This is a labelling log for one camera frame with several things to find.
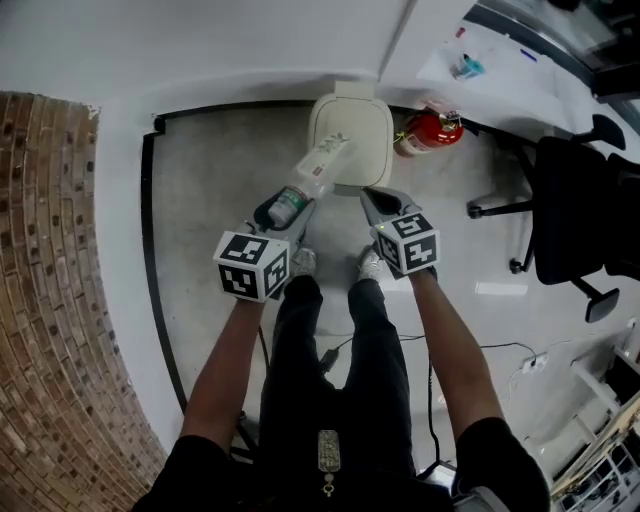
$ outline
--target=black pants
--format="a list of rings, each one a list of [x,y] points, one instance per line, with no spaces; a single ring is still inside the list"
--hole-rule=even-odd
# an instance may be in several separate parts
[[[331,429],[339,434],[343,467],[415,475],[407,369],[378,283],[366,279],[349,291],[355,334],[342,390],[324,378],[316,353],[318,285],[301,276],[284,294],[262,393],[261,462],[280,475],[317,467],[318,431]]]

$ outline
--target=person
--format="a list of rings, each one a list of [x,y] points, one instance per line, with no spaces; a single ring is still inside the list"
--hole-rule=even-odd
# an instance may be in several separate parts
[[[453,497],[416,479],[409,381],[378,285],[382,263],[372,248],[359,262],[348,294],[355,324],[351,368],[337,390],[316,353],[322,295],[313,279],[315,253],[301,248],[292,259],[250,471],[229,452],[264,304],[236,302],[194,386],[180,437],[134,512],[549,510],[546,482],[504,420],[480,347],[428,271],[409,279],[456,441]],[[334,465],[323,467],[327,460]]]

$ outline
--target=red fire extinguisher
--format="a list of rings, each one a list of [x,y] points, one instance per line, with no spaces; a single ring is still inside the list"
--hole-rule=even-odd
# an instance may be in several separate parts
[[[455,144],[463,133],[458,112],[421,112],[412,117],[404,131],[398,134],[395,149],[401,156],[424,155],[434,149]]]

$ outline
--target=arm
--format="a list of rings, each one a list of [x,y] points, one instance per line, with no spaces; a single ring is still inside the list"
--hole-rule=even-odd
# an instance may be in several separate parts
[[[180,437],[205,437],[229,453],[263,310],[262,303],[236,302],[193,388]]]
[[[429,272],[410,274],[433,369],[456,441],[484,418],[503,418],[482,350]]]

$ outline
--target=sneaker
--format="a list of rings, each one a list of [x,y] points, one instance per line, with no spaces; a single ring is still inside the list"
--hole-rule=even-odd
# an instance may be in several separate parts
[[[310,247],[300,247],[291,258],[291,279],[316,273],[316,252]]]
[[[382,261],[376,251],[373,250],[373,246],[370,245],[365,248],[362,256],[360,256],[360,261],[358,261],[358,281],[362,281],[363,279],[379,281],[381,273]]]

